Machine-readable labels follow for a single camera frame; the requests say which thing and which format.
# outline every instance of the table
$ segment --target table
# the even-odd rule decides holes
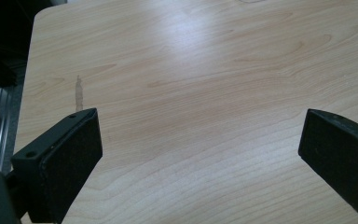
[[[358,0],[98,0],[35,18],[16,150],[97,107],[64,223],[358,223],[297,155],[308,108],[358,122]]]

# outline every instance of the tabletop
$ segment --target tabletop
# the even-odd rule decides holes
[[[308,108],[358,122],[358,0],[95,0],[34,22],[16,149],[97,107],[64,223],[358,223],[297,154]]]

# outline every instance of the dark floor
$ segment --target dark floor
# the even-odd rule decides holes
[[[0,90],[1,97],[2,92],[7,94],[6,106],[2,108],[2,103],[0,103],[0,118],[4,116],[8,118],[5,122],[6,125],[3,126],[3,131],[0,132],[0,145],[4,145],[4,147],[0,146],[0,150],[3,152],[0,155],[0,171],[5,174],[11,169],[10,158],[13,154],[16,140],[26,62],[9,61],[6,64],[17,74],[17,85]]]

